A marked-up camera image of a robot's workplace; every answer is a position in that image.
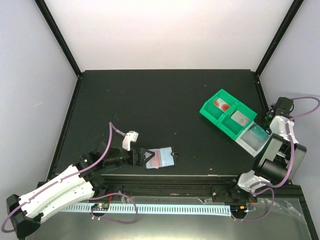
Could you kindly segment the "teal VIP card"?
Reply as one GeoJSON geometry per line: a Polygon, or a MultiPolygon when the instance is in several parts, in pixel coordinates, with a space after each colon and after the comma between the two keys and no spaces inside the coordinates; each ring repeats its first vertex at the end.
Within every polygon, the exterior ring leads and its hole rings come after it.
{"type": "Polygon", "coordinates": [[[269,134],[259,125],[255,125],[253,128],[250,129],[250,131],[261,142],[265,141],[269,137],[269,134]]]}

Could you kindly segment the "black leather card holder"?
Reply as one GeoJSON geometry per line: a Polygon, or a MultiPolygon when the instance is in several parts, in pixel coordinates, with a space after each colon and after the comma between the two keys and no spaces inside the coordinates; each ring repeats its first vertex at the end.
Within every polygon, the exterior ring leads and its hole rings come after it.
{"type": "MultiPolygon", "coordinates": [[[[155,148],[160,150],[161,155],[161,164],[159,168],[164,167],[171,167],[176,164],[176,158],[178,157],[178,153],[174,151],[174,148],[169,147],[162,147],[162,148],[155,148]]],[[[146,156],[146,162],[152,158],[152,156],[146,156]]],[[[148,165],[145,164],[146,169],[159,169],[159,168],[149,168],[148,165]]]]}

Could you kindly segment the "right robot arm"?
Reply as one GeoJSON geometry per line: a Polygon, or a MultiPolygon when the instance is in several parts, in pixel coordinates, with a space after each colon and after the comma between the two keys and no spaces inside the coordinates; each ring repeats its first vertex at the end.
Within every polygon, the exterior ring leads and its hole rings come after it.
{"type": "Polygon", "coordinates": [[[292,99],[279,97],[236,139],[255,161],[249,172],[238,175],[228,187],[227,195],[232,202],[245,201],[264,187],[279,188],[293,178],[307,152],[294,135],[293,109],[292,99]]]}

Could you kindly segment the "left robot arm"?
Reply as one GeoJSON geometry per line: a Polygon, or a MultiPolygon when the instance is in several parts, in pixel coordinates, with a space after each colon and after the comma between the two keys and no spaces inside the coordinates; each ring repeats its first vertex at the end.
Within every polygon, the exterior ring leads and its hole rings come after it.
{"type": "Polygon", "coordinates": [[[102,146],[105,150],[94,149],[82,155],[77,164],[71,164],[37,189],[21,196],[9,196],[6,199],[8,216],[2,223],[1,231],[8,233],[5,226],[11,222],[11,232],[23,239],[38,230],[50,217],[71,205],[106,198],[108,184],[101,172],[107,167],[119,167],[122,164],[142,167],[157,155],[154,150],[145,148],[127,150],[111,147],[105,142],[102,146]]]}

